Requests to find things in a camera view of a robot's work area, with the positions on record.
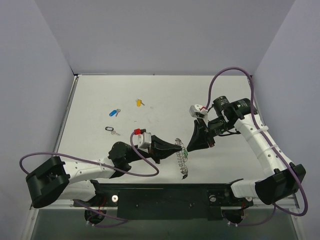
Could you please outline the green tag key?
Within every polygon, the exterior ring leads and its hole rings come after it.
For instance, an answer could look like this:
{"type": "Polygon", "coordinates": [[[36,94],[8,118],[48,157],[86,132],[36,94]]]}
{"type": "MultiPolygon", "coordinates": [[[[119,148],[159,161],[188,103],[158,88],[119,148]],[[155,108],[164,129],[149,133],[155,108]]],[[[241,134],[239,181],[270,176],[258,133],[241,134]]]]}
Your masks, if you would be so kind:
{"type": "Polygon", "coordinates": [[[188,158],[188,152],[186,149],[183,150],[183,157],[186,159],[188,158]]]}

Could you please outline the metal disc with keyrings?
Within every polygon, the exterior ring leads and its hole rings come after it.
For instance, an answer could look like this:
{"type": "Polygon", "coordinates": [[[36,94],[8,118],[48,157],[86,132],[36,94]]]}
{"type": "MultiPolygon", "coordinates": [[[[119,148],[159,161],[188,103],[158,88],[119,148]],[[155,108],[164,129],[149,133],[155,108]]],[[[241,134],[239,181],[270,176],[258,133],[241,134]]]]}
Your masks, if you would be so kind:
{"type": "Polygon", "coordinates": [[[180,168],[180,172],[183,175],[187,175],[189,173],[188,167],[186,165],[186,162],[188,161],[188,157],[185,158],[183,155],[183,150],[186,150],[183,142],[181,141],[181,139],[176,138],[175,139],[175,144],[179,147],[181,147],[181,150],[179,152],[176,152],[176,156],[177,156],[177,162],[178,162],[178,166],[180,168]]]}

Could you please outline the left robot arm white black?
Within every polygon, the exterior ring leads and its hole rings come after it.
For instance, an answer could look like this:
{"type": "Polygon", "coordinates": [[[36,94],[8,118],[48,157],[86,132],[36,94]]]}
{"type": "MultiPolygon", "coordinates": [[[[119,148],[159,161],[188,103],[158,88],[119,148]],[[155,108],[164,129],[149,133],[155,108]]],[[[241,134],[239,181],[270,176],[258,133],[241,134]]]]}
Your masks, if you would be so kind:
{"type": "Polygon", "coordinates": [[[161,160],[182,150],[181,146],[163,141],[148,132],[140,135],[140,139],[137,145],[118,141],[107,157],[97,160],[49,152],[50,158],[27,173],[25,178],[32,206],[40,209],[62,199],[77,199],[97,206],[103,200],[103,193],[94,186],[93,180],[114,179],[123,175],[152,177],[151,173],[131,172],[130,163],[143,160],[155,168],[161,160]]]}

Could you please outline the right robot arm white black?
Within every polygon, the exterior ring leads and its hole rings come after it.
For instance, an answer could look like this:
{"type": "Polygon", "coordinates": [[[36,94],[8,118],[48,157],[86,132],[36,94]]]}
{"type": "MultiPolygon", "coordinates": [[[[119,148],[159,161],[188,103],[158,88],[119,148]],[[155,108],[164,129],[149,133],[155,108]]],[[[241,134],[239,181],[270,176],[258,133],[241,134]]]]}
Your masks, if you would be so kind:
{"type": "Polygon", "coordinates": [[[264,179],[232,182],[230,188],[223,192],[224,201],[234,205],[241,198],[258,198],[264,204],[271,205],[295,194],[306,170],[283,154],[251,101],[243,98],[229,102],[225,96],[220,96],[213,101],[212,107],[217,117],[208,120],[209,111],[205,106],[190,106],[189,113],[195,120],[187,151],[211,148],[215,145],[215,137],[235,129],[250,146],[265,175],[264,179]]]}

